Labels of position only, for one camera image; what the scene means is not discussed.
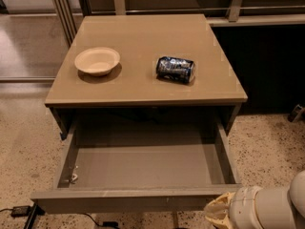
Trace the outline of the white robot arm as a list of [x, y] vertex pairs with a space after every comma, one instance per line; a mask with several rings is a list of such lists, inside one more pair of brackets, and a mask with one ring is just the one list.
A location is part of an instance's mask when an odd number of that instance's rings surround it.
[[305, 229], [305, 171], [289, 186], [225, 193], [208, 203], [204, 213], [217, 229]]

